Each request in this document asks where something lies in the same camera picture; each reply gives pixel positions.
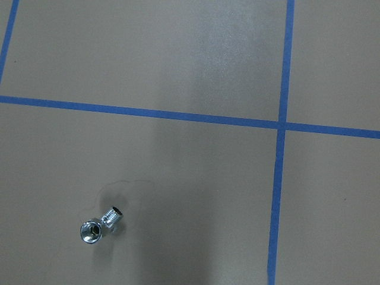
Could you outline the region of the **chrome angle pipe fitting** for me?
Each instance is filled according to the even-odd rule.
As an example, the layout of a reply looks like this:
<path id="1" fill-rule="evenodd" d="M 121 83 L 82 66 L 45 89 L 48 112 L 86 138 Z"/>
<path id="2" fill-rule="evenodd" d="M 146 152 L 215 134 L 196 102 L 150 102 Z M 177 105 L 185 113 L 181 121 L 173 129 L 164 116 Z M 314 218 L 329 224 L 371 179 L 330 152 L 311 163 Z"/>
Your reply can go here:
<path id="1" fill-rule="evenodd" d="M 123 214 L 115 206 L 110 207 L 100 218 L 84 222 L 80 227 L 80 238 L 87 244 L 95 244 L 103 237 L 116 232 Z"/>

